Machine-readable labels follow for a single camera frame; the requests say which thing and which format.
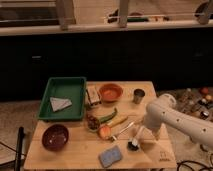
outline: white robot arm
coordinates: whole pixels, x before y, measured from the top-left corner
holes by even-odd
[[[165,123],[213,149],[213,123],[178,112],[175,106],[176,100],[172,95],[161,95],[147,105],[142,127],[157,133],[161,124]]]

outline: dark wall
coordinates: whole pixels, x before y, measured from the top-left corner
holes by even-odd
[[[0,37],[0,99],[41,98],[51,76],[213,85],[213,28]]]

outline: wooden table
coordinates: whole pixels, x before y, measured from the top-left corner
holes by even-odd
[[[97,89],[106,82],[88,82]],[[152,82],[114,82],[120,85],[124,92],[121,99],[115,103],[103,103],[93,109],[96,116],[106,115],[118,109],[118,115],[127,115],[128,119],[112,128],[112,133],[126,126],[130,121],[143,118],[147,103],[156,98]],[[133,91],[142,88],[146,95],[139,105],[132,102]],[[85,121],[60,122],[69,129],[69,141],[59,152],[46,150],[42,143],[42,134],[51,125],[38,121],[32,142],[26,157],[24,168],[26,170],[45,169],[102,169],[98,155],[105,150],[118,145],[123,155],[122,160],[110,166],[110,169],[141,169],[141,168],[175,168],[176,161],[167,134],[165,125],[162,125],[160,138],[154,139],[149,130],[145,130],[140,137],[141,149],[130,151],[127,149],[128,139],[133,137],[139,127],[134,125],[118,137],[117,141],[102,140],[96,133],[88,131]]]

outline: green tray rim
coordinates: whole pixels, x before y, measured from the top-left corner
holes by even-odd
[[[44,100],[47,96],[47,92],[48,92],[48,89],[49,89],[49,86],[50,86],[50,83],[52,80],[64,80],[64,79],[82,79],[83,80],[83,91],[82,91],[82,97],[84,97],[82,99],[82,105],[81,105],[81,113],[78,117],[75,117],[75,118],[64,118],[64,117],[58,117],[58,118],[50,118],[50,117],[41,117],[41,110],[42,110],[42,107],[44,105]],[[82,120],[83,119],[83,115],[84,115],[84,105],[85,105],[85,94],[86,94],[86,77],[50,77],[47,81],[47,85],[46,85],[46,88],[45,88],[45,91],[44,91],[44,94],[43,94],[43,97],[42,97],[42,100],[41,100],[41,104],[40,104],[40,107],[39,107],[39,112],[37,114],[37,119],[38,120],[43,120],[43,121],[79,121],[79,120]]]

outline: small bowl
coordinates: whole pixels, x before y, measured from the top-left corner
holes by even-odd
[[[104,84],[100,89],[99,93],[101,95],[101,100],[105,102],[115,102],[123,94],[123,89],[113,83]]]
[[[50,151],[59,151],[69,139],[68,129],[60,124],[55,124],[47,128],[42,136],[43,146]]]

